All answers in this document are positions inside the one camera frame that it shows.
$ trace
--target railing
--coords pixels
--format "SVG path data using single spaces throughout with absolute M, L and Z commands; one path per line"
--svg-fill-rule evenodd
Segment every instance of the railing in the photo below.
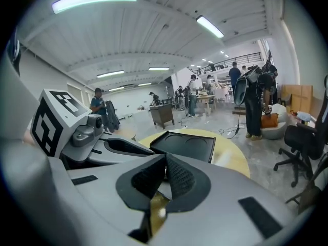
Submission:
M 227 67 L 232 67 L 232 62 L 236 62 L 237 65 L 239 67 L 241 66 L 246 66 L 249 63 L 254 63 L 254 62 L 260 62 L 262 61 L 261 58 L 261 54 L 260 52 L 258 53 L 253 53 L 253 54 L 248 54 L 248 55 L 242 55 L 239 57 L 235 57 L 235 58 L 230 58 L 218 63 L 213 63 L 213 65 L 215 66 L 216 70 L 220 70 L 223 68 L 227 68 Z M 200 69 L 201 74 L 206 74 L 207 72 L 211 72 L 212 69 L 211 67 L 204 67 Z

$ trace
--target black office chair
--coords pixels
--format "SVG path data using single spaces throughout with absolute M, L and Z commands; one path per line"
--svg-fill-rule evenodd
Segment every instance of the black office chair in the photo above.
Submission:
M 290 146 L 293 154 L 285 149 L 279 149 L 279 154 L 286 154 L 289 159 L 276 163 L 273 170 L 277 171 L 278 166 L 293 164 L 294 181 L 291 183 L 295 187 L 298 183 L 298 170 L 303 168 L 307 178 L 312 177 L 312 169 L 309 158 L 315 160 L 320 158 L 325 144 L 328 144 L 328 75 L 324 79 L 325 94 L 323 104 L 314 128 L 297 123 L 296 126 L 288 126 L 285 132 L 284 141 Z

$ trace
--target concrete floor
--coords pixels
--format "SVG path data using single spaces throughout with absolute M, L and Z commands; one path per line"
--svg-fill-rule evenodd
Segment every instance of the concrete floor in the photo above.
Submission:
M 238 124 L 238 115 L 232 115 L 234 104 L 232 102 L 221 101 L 217 103 L 217 110 L 212 111 L 210 115 L 204 112 L 204 106 L 197 104 L 196 113 L 199 117 L 185 118 L 185 111 L 173 110 L 173 117 L 175 125 L 171 122 L 165 123 L 165 130 L 180 129 L 180 128 L 194 128 L 203 129 L 212 132 L 218 132 L 219 129 L 228 129 Z M 122 128 L 133 128 L 136 131 L 136 140 L 139 141 L 157 132 L 162 132 L 163 128 L 154 126 L 150 112 L 148 116 L 138 118 L 134 117 L 120 120 Z M 241 115 L 239 123 L 245 123 L 245 116 Z M 230 138 L 234 132 L 224 133 L 223 136 Z M 245 138 L 246 129 L 240 129 L 239 133 L 234 136 L 231 141 L 236 144 L 243 152 L 248 161 L 250 168 L 251 179 L 268 189 L 270 192 L 279 197 L 282 201 L 286 201 L 290 197 L 301 192 L 307 183 L 307 180 L 300 172 L 299 183 L 296 187 L 291 187 L 291 182 L 294 180 L 292 165 L 280 166 L 278 171 L 273 171 L 274 164 L 287 159 L 285 155 L 279 155 L 279 148 L 289 149 L 284 144 L 283 139 L 280 140 L 267 140 L 262 139 L 258 141 L 251 141 Z M 290 202 L 288 206 L 297 211 L 297 205 Z

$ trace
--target black tray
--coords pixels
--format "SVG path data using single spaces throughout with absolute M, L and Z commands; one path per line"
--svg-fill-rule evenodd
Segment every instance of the black tray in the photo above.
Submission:
M 211 163 L 216 138 L 165 132 L 150 143 L 157 154 L 172 153 Z

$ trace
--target orange bag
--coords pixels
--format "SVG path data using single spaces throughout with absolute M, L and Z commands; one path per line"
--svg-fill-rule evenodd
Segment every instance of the orange bag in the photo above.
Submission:
M 275 128 L 276 126 L 278 126 L 278 114 L 272 113 L 270 117 L 262 115 L 261 121 L 261 128 Z

